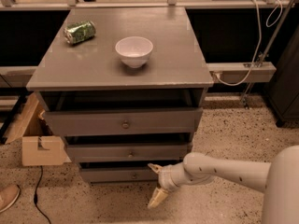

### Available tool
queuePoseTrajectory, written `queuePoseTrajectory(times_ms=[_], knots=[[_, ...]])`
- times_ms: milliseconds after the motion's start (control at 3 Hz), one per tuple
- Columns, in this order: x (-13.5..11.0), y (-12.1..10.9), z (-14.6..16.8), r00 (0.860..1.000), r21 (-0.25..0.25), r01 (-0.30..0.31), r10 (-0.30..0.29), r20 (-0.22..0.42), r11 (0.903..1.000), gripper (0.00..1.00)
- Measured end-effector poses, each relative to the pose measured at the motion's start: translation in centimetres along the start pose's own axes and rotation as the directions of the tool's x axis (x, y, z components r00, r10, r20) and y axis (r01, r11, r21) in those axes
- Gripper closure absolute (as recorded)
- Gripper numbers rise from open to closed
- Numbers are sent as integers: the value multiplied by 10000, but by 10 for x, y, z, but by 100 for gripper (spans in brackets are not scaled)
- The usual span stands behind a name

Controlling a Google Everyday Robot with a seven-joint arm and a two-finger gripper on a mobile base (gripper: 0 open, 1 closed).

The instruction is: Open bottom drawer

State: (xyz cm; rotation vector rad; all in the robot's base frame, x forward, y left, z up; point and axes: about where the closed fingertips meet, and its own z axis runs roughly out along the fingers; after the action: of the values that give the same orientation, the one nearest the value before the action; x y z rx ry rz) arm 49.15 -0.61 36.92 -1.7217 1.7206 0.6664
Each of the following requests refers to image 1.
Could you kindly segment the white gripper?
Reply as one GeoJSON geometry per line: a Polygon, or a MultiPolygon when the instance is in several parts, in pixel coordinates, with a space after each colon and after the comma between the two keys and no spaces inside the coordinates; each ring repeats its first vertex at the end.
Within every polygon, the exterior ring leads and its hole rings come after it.
{"type": "Polygon", "coordinates": [[[148,209],[156,208],[161,204],[168,197],[169,192],[176,191],[184,185],[194,184],[194,178],[185,170],[182,162],[163,167],[149,163],[148,167],[155,174],[158,174],[158,183],[160,185],[160,188],[157,187],[153,191],[148,203],[148,209]]]}

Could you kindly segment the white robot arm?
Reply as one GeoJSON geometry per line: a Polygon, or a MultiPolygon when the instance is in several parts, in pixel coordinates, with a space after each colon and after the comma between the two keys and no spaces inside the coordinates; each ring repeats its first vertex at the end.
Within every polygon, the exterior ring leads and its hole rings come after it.
{"type": "Polygon", "coordinates": [[[151,163],[149,168],[158,175],[149,208],[184,185],[204,185],[220,177],[263,194],[262,224],[299,224],[299,146],[283,149],[271,162],[222,160],[191,152],[178,164],[151,163]]]}

